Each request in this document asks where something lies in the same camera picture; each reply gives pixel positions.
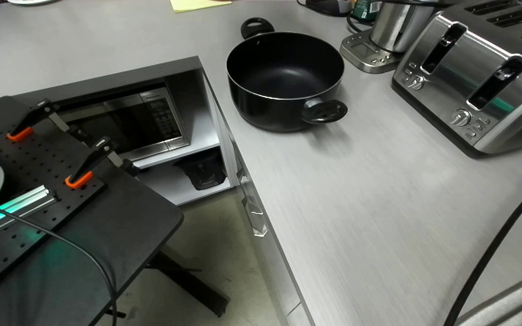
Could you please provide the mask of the black cooking pot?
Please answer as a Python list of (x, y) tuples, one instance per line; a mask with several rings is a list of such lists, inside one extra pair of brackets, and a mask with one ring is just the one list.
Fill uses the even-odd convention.
[(231, 101), (246, 123), (296, 132), (347, 114), (336, 99), (344, 61), (327, 41), (275, 31), (258, 16), (240, 23), (240, 38), (226, 58), (226, 74)]

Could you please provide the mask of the small black trash bin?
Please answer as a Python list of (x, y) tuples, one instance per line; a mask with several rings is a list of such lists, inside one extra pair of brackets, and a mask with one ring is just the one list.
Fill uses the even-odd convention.
[(195, 190), (206, 190), (224, 181), (226, 172), (218, 148), (182, 157), (177, 166), (188, 176)]

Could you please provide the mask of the yellow sticky notepad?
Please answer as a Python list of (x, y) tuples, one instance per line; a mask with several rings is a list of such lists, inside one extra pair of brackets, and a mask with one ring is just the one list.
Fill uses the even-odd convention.
[(170, 0), (173, 13), (211, 9), (211, 7), (229, 5), (229, 3), (231, 0)]

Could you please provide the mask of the stainless steel electric kettle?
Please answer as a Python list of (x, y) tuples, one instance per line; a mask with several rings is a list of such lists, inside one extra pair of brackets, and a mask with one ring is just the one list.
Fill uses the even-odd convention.
[(345, 36), (340, 54), (362, 72), (387, 72), (436, 11), (438, 0), (382, 0), (373, 27)]

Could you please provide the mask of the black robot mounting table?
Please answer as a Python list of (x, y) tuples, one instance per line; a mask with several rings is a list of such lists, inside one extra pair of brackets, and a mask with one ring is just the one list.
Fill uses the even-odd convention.
[(0, 326), (88, 326), (144, 268), (171, 277), (213, 313), (228, 300), (159, 252), (182, 221), (180, 210), (135, 179), (139, 163), (189, 139), (186, 112), (204, 103), (200, 61), (184, 58), (12, 98), (28, 110), (41, 99), (83, 132), (90, 148), (108, 137), (130, 161), (101, 161), (102, 188), (52, 230), (28, 219), (43, 237), (0, 275)]

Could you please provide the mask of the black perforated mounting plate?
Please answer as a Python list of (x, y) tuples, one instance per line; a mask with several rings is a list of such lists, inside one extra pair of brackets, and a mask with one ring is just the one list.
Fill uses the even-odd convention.
[[(19, 143), (8, 141), (5, 134), (26, 112), (28, 107), (23, 103), (12, 98), (0, 98), (0, 166), (3, 168), (0, 204), (43, 185), (52, 192), (54, 203), (23, 219), (52, 230), (90, 201), (102, 188), (102, 183), (93, 177), (79, 190), (70, 190), (63, 185), (63, 179), (86, 157), (86, 147), (61, 132), (48, 119), (35, 123), (34, 132), (26, 139)], [(0, 275), (41, 237), (39, 230), (15, 221), (0, 228)]]

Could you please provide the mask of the silver four-slot toaster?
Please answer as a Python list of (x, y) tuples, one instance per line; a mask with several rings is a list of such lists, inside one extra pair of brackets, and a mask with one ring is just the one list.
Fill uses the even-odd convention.
[(470, 157), (522, 148), (522, 0), (438, 11), (391, 87)]

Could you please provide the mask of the orange-handled clamp near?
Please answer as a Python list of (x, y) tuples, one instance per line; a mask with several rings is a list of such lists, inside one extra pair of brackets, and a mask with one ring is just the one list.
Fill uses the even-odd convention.
[(93, 168), (101, 161), (110, 161), (115, 168), (128, 168), (130, 161), (115, 152), (115, 145), (108, 137), (101, 137), (79, 163), (73, 174), (63, 179), (63, 185), (70, 190), (79, 190), (93, 179)]

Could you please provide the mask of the orange-handled clamp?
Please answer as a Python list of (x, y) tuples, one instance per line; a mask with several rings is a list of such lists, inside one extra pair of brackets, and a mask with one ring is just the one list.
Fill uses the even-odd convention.
[(128, 168), (130, 161), (115, 152), (115, 145), (108, 137), (101, 137), (79, 163), (73, 174), (63, 179), (63, 185), (70, 190), (79, 190), (93, 179), (93, 168), (101, 161), (110, 161), (115, 168)]
[(34, 125), (50, 119), (61, 132), (81, 139), (83, 132), (77, 127), (70, 127), (59, 114), (57, 105), (48, 99), (37, 101), (21, 119), (19, 123), (5, 134), (5, 137), (12, 143), (19, 143), (26, 139), (34, 132)]

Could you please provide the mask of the orange-handled clamp far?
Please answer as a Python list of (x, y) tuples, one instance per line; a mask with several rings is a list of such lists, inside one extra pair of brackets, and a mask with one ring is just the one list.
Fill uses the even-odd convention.
[(59, 114), (57, 105), (48, 99), (37, 101), (21, 119), (19, 123), (5, 134), (5, 137), (12, 143), (19, 143), (26, 139), (34, 132), (34, 125), (50, 119), (61, 132), (81, 139), (83, 132), (77, 127), (70, 127)]

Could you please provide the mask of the aluminium extrusion rail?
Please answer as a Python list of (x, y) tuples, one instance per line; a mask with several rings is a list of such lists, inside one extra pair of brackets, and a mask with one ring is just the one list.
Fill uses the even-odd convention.
[(0, 204), (0, 228), (54, 203), (52, 192), (39, 185)]

